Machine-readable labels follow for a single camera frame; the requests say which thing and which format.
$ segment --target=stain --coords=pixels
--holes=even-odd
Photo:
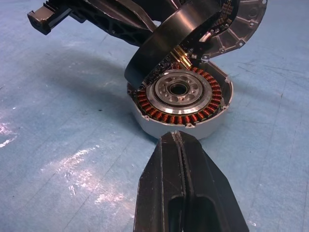
[[[297,70],[292,70],[292,69],[285,69],[285,68],[281,68],[281,67],[275,67],[275,66],[270,66],[270,65],[263,65],[264,67],[269,67],[272,69],[278,69],[278,70],[284,70],[284,71],[289,71],[289,72],[296,72],[296,73],[300,73],[300,71]]]
[[[239,68],[241,68],[241,69],[243,69],[243,70],[245,70],[245,71],[247,71],[248,73],[252,73],[252,74],[254,74],[254,75],[256,75],[256,73],[254,73],[254,72],[251,72],[250,70],[248,70],[248,69],[245,69],[245,68],[243,68],[243,67],[241,67],[241,66],[238,66]]]
[[[74,186],[73,185],[70,185],[69,186],[69,190],[70,190],[70,194],[71,194],[71,196],[76,196],[76,193],[75,193],[75,189],[74,189]]]
[[[238,77],[240,75],[240,73],[237,73],[236,75],[229,75],[229,79],[235,79],[236,77]]]
[[[284,75],[283,73],[277,72],[277,71],[275,71],[275,70],[273,70],[273,69],[266,69],[266,70],[272,71],[272,72],[274,72],[274,73],[276,73],[276,74],[278,74],[278,75],[280,75],[280,76],[282,76],[282,77],[285,77],[285,75]]]
[[[106,193],[106,194],[100,194],[99,197],[96,199],[95,204],[101,204],[104,202],[111,203],[111,205],[115,205],[116,202],[120,202],[124,200],[125,197],[123,193],[118,194],[112,194],[112,193]]]
[[[249,223],[253,226],[256,226],[256,223],[252,222],[252,221],[249,221]]]
[[[16,138],[17,138],[17,136],[15,136],[13,139],[7,139],[4,143],[0,144],[0,148],[5,147],[10,142],[13,142]]]
[[[253,67],[256,66],[256,65],[254,65],[254,64],[251,64],[250,62],[238,62],[238,63],[244,64],[244,65],[246,65],[246,66],[253,66]]]
[[[76,167],[76,165],[78,165],[80,162],[84,161],[83,156],[88,154],[90,151],[93,151],[93,150],[95,150],[95,148],[86,149],[86,150],[79,150],[77,153],[75,153],[70,158],[62,160],[60,162],[60,163],[62,163],[62,165],[58,169],[58,172],[60,172],[63,169],[66,169],[66,170],[74,169]]]
[[[254,124],[271,124],[269,122],[259,122],[259,121],[250,121],[250,120],[241,120],[241,122],[249,122]]]
[[[106,34],[105,36],[104,36],[104,38],[103,38],[103,40],[100,42],[100,46],[101,46],[101,44],[104,42],[104,40],[107,38],[107,36],[108,36],[108,34]]]

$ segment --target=black plastic part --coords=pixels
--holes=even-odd
[[[140,177],[134,232],[248,232],[232,188],[199,141],[162,136]]]
[[[177,45],[220,10],[221,6],[216,0],[186,2],[156,29],[134,54],[125,70],[126,80],[138,89]]]
[[[156,29],[147,13],[132,0],[49,0],[36,12],[30,12],[28,18],[35,29],[46,35],[68,15],[79,22],[88,20],[135,46],[143,44]]]
[[[46,2],[43,7],[37,11],[28,13],[28,19],[31,25],[44,35],[47,35],[51,30],[65,19],[72,12],[65,5],[55,5]]]
[[[140,5],[152,20],[163,22],[181,7],[179,0],[133,0]]]

